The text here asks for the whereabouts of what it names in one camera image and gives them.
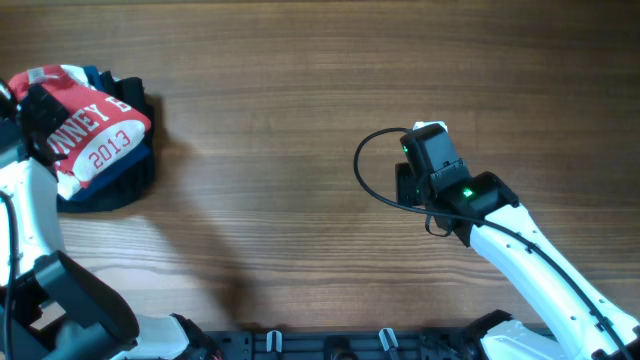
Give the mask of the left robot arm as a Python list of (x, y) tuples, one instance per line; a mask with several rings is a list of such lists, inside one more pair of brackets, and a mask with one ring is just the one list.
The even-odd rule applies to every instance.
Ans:
[(1, 351), (8, 359), (221, 359), (191, 320), (137, 316), (69, 257), (45, 138), (68, 115), (42, 86), (1, 86)]

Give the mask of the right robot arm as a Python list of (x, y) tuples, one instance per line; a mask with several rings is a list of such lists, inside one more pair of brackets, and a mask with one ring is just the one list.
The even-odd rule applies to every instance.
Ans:
[(494, 265), (550, 330), (548, 337), (494, 311), (470, 324), (469, 359), (636, 359), (639, 322), (607, 300), (551, 244), (515, 193), (495, 174), (471, 176), (462, 164), (416, 175), (395, 169), (401, 205)]

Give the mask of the red t-shirt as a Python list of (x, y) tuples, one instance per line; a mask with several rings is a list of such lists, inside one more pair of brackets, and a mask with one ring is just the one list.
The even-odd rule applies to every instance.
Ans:
[(144, 138), (151, 120), (140, 110), (89, 82), (82, 67), (46, 65), (13, 76), (9, 87), (18, 97), (40, 85), (68, 112), (48, 135), (47, 145), (66, 158), (54, 168), (69, 186), (87, 188), (96, 177), (150, 153)]

